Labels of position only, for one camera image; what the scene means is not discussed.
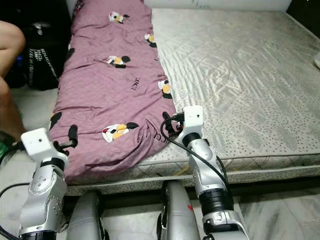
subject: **quilted mattress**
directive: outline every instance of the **quilted mattress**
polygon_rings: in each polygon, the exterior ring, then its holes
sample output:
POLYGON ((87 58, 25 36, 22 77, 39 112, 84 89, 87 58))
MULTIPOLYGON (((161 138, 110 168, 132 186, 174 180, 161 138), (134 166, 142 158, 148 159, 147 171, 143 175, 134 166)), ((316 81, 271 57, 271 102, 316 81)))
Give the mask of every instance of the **quilted mattress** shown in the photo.
MULTIPOLYGON (((203 134, 231 183, 320 174, 320 40, 282 12, 153 9, 161 65, 178 112, 204 107, 203 134)), ((114 175, 83 179, 76 195, 192 185, 186 153, 173 144, 114 175)))

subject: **black bag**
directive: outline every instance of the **black bag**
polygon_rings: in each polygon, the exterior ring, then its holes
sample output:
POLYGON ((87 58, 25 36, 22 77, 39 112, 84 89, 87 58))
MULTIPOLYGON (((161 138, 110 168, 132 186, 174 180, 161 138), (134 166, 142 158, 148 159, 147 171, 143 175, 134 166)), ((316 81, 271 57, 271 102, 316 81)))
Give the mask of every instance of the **black bag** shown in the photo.
POLYGON ((27 44, 24 50, 24 72, 27 84, 39 90, 58 87, 68 52, 68 41, 45 22, 24 29, 27 44))

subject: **black cable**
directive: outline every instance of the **black cable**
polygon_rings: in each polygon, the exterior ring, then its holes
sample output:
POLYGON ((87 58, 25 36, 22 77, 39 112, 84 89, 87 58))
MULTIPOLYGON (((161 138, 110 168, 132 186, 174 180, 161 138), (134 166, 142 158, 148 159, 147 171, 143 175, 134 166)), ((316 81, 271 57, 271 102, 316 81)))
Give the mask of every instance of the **black cable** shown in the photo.
POLYGON ((221 168, 222 168, 222 171, 223 171, 223 175, 214 167, 212 166, 207 160, 205 160, 203 157, 201 157, 200 155, 198 155, 197 153, 195 153, 194 151, 190 150, 189 148, 185 147, 184 145, 180 144, 179 142, 177 141, 174 141, 172 139, 170 139, 165 133, 164 133, 164 125, 168 122, 168 121, 174 121, 176 120, 175 117, 169 117, 167 119, 165 119, 162 123, 161 123, 161 126, 160 126, 160 132, 162 134, 162 136, 168 140, 169 142, 177 145, 178 147, 186 150, 188 153, 192 154, 193 156, 195 156, 196 158, 198 158, 201 162, 203 162, 204 164, 206 164, 210 169, 212 169, 220 178, 221 180, 223 181, 225 187, 226 187, 226 190, 228 191, 228 193, 230 194, 231 196, 231 199, 233 201, 233 198, 232 198, 232 195, 231 195, 231 191, 230 191, 230 187, 229 187, 229 183, 228 183, 228 177, 227 177, 227 172, 226 172, 226 169, 221 161, 221 159, 216 156, 217 160, 219 161, 219 164, 221 165, 221 168))
MULTIPOLYGON (((24 183, 18 183, 18 184, 13 184, 11 186, 7 186, 5 189, 3 189, 0 192, 0 199, 2 197, 2 195, 9 189, 14 188, 14 187, 19 187, 19 186, 26 186, 29 185, 29 182, 24 182, 24 183)), ((0 225, 0 234, 2 236, 4 236, 5 238, 9 239, 9 240, 19 240, 19 238, 17 238, 16 236, 12 235, 10 232, 7 232, 1 225, 0 225)))

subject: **purple comforter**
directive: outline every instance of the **purple comforter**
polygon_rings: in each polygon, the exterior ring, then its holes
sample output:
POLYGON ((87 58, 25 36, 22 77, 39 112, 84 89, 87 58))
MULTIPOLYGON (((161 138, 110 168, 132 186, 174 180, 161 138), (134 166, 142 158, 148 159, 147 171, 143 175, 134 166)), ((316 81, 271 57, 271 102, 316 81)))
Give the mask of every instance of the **purple comforter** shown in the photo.
POLYGON ((166 145, 162 114, 175 108, 151 16, 141 0, 84 0, 76 14, 50 126, 60 143, 78 126, 69 183, 123 171, 166 145))

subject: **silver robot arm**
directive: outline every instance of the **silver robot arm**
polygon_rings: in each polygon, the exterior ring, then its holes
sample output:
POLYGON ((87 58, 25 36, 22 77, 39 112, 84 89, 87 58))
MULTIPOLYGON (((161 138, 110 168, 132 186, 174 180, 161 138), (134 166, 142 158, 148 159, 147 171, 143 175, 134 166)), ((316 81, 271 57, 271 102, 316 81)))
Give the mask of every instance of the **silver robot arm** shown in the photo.
POLYGON ((64 169, 68 166, 68 151, 75 147, 77 126, 69 130, 70 141, 59 145, 51 142, 45 128, 24 133, 22 143, 28 155, 36 162, 28 198, 20 215, 21 240, 54 240, 60 227, 63 197, 67 192, 64 169))
MULTIPOLYGON (((183 130, 177 142, 208 161, 222 175, 217 156, 211 151, 209 143, 202 139, 203 108, 187 106, 183 112, 183 130)), ((201 203, 203 228, 207 234, 204 240, 249 240, 224 181, 199 158, 190 153, 188 155, 195 191, 201 203)))

